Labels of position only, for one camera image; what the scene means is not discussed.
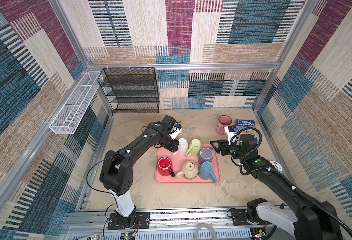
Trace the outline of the pink ghost pattern mug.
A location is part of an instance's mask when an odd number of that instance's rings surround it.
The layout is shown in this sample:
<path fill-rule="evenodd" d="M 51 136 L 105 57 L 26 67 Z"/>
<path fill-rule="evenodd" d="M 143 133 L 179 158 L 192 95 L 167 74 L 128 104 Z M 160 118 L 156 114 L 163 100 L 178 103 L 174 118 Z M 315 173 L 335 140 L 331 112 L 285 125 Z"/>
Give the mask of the pink ghost pattern mug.
<path fill-rule="evenodd" d="M 216 128 L 216 133 L 219 135 L 225 135 L 225 127 L 228 127 L 232 124 L 232 119 L 227 115 L 221 115 L 218 118 L 218 125 Z"/>

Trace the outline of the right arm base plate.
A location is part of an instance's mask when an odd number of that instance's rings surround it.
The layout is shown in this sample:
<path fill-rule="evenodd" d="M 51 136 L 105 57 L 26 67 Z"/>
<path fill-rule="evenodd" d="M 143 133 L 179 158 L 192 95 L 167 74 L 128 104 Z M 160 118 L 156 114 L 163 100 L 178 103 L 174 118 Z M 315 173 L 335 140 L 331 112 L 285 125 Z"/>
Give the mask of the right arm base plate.
<path fill-rule="evenodd" d="M 271 222 L 260 220 L 259 222 L 250 222 L 246 215 L 246 208 L 230 208 L 227 210 L 227 216 L 232 219 L 234 226 L 261 226 L 274 227 Z"/>

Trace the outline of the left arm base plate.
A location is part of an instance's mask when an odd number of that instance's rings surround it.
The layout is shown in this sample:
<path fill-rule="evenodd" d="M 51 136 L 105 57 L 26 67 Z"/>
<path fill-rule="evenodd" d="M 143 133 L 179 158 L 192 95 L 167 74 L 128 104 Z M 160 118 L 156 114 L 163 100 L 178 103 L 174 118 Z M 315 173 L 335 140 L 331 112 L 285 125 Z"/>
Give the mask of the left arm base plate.
<path fill-rule="evenodd" d="M 117 212 L 113 212 L 108 217 L 108 230 L 133 230 L 148 229 L 150 225 L 150 212 L 133 211 L 127 218 Z"/>

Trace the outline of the white mug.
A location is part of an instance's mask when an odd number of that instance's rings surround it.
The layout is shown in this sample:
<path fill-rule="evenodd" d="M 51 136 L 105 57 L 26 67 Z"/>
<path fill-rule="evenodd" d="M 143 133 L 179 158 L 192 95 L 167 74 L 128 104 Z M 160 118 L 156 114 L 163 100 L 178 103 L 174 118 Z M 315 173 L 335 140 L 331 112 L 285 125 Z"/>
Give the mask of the white mug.
<path fill-rule="evenodd" d="M 185 138 L 179 139 L 178 155 L 184 156 L 189 148 L 189 143 Z"/>

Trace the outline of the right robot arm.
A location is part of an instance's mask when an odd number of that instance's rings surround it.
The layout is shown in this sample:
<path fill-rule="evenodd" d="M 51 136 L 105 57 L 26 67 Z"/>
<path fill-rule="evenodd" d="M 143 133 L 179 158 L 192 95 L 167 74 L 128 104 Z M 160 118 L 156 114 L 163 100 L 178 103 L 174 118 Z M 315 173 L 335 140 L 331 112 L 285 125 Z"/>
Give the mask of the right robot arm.
<path fill-rule="evenodd" d="M 218 154 L 230 155 L 232 161 L 238 159 L 237 166 L 243 176 L 251 175 L 265 184 L 292 211 L 286 214 L 282 209 L 274 210 L 259 199 L 252 205 L 254 209 L 248 211 L 250 221 L 273 223 L 297 240 L 340 240 L 342 229 L 352 238 L 352 229 L 338 218 L 332 204 L 321 203 L 305 193 L 259 155 L 262 139 L 262 136 L 255 138 L 250 134 L 236 134 L 229 140 L 210 142 Z"/>

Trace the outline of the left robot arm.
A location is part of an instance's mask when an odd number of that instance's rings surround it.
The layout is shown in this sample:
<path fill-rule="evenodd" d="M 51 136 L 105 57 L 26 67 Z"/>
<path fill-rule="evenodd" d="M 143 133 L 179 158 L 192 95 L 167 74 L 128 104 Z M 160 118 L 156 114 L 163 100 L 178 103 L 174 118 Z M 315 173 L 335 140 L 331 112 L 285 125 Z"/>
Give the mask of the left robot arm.
<path fill-rule="evenodd" d="M 137 208 L 130 194 L 134 181 L 134 164 L 154 146 L 165 148 L 172 153 L 176 152 L 179 146 L 176 137 L 181 132 L 182 125 L 173 117 L 166 115 L 162 121 L 148 124 L 141 135 L 126 147 L 106 153 L 99 180 L 116 202 L 113 220 L 127 227 L 135 223 Z"/>

